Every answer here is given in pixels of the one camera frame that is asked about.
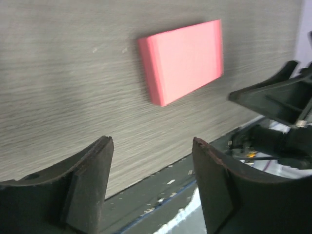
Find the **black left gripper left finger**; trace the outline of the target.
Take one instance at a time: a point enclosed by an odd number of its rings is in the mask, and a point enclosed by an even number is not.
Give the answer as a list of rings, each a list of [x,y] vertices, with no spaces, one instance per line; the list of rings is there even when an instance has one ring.
[[[114,152],[102,136],[77,154],[0,184],[3,234],[98,234]]]

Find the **pink paper box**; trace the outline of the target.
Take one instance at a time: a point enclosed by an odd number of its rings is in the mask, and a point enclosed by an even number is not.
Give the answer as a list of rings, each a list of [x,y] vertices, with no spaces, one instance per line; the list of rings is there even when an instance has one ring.
[[[223,75],[221,20],[138,39],[151,102],[166,106]]]

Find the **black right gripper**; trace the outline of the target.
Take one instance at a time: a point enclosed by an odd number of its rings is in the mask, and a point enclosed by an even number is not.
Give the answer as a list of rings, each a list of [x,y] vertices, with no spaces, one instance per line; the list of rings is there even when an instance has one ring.
[[[229,94],[228,99],[269,119],[290,127],[284,133],[260,125],[234,135],[234,148],[252,149],[278,163],[300,170],[312,168],[312,74],[290,78],[299,64],[290,60],[263,87],[248,87]]]

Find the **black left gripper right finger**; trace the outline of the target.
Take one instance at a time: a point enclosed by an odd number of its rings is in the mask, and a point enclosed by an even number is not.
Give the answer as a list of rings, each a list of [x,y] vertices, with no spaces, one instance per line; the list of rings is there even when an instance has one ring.
[[[272,175],[223,154],[200,138],[193,162],[207,233],[309,234],[312,178]]]

